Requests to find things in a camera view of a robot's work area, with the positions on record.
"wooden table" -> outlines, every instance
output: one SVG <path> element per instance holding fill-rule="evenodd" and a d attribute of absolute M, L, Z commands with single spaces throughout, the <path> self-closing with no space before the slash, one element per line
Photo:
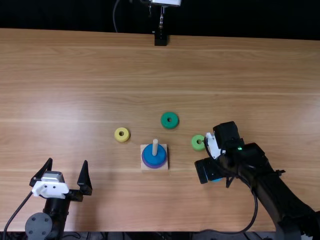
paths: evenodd
<path fill-rule="evenodd" d="M 49 30 L 0 30 L 0 229 L 45 161 L 69 187 L 84 160 L 92 196 L 71 203 L 66 231 L 237 231 L 253 197 L 235 181 L 201 185 L 195 134 L 235 121 L 292 191 L 320 210 L 320 42 Z M 176 129 L 161 126 L 176 112 Z M 127 127 L 126 143 L 114 139 Z M 169 171 L 141 172 L 140 144 L 169 147 Z M 23 231 L 45 200 L 12 222 Z M 260 205 L 251 228 L 273 231 Z"/>

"cable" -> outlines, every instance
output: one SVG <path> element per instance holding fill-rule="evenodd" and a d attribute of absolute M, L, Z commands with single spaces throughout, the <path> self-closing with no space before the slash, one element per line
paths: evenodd
<path fill-rule="evenodd" d="M 255 231 L 252 232 L 254 235 L 256 235 L 260 240 L 264 240 L 258 233 L 256 233 Z"/>
<path fill-rule="evenodd" d="M 62 238 L 66 238 L 66 237 L 74 237 L 74 238 L 76 238 L 76 239 L 80 239 L 80 238 L 81 238 L 81 235 L 80 235 L 78 232 L 73 231 L 73 233 L 74 233 L 74 234 L 77 234 L 77 236 L 72 235 L 72 234 L 68 234 L 68 235 L 64 235 Z"/>
<path fill-rule="evenodd" d="M 26 204 L 26 202 L 29 200 L 29 198 L 32 195 L 32 191 L 29 192 L 29 194 L 26 196 L 26 198 L 22 201 L 22 203 L 20 204 L 20 206 L 18 206 L 18 208 L 15 210 L 15 212 L 12 214 L 12 216 L 10 217 L 9 221 L 6 223 L 4 229 L 3 229 L 3 233 L 2 233 L 2 240 L 6 240 L 6 234 L 7 234 L 7 230 L 8 227 L 10 225 L 10 223 L 12 222 L 12 220 L 15 218 L 15 216 L 18 214 L 18 212 L 22 209 L 22 207 Z"/>
<path fill-rule="evenodd" d="M 213 164 L 220 170 L 222 171 L 226 176 L 228 177 L 236 177 L 238 179 L 241 180 L 241 182 L 243 182 L 245 185 L 247 185 L 247 187 L 251 190 L 251 193 L 253 195 L 253 200 L 254 200 L 254 212 L 253 212 L 253 216 L 252 216 L 252 219 L 251 221 L 249 222 L 249 224 L 242 230 L 240 231 L 234 231 L 234 232 L 228 232 L 228 231 L 217 231 L 217 230 L 213 230 L 213 229 L 205 229 L 205 230 L 202 230 L 202 231 L 199 231 L 199 232 L 196 232 L 196 233 L 203 233 L 203 232 L 213 232 L 213 233 L 218 233 L 218 234 L 225 234 L 225 235 L 236 235 L 236 234 L 243 234 L 245 233 L 246 231 L 248 231 L 252 225 L 254 224 L 256 218 L 257 218 L 257 214 L 258 214 L 258 198 L 257 198 L 257 195 L 255 193 L 255 191 L 253 191 L 249 185 L 249 183 L 240 175 L 220 166 L 218 163 L 216 163 L 216 160 L 212 157 L 209 149 L 208 149 L 208 146 L 207 146 L 207 138 L 205 137 L 204 138 L 204 146 L 205 146 L 205 150 L 207 151 L 209 157 L 213 160 Z"/>
<path fill-rule="evenodd" d="M 247 234 L 245 232 L 243 233 L 243 235 L 244 235 L 246 240 L 250 240 L 250 238 L 247 236 Z"/>
<path fill-rule="evenodd" d="M 118 29 L 116 26 L 116 9 L 117 9 L 119 2 L 120 2 L 120 0 L 115 1 L 115 4 L 113 6 L 113 10 L 112 10 L 112 21 L 113 21 L 114 30 L 116 33 L 118 32 Z"/>

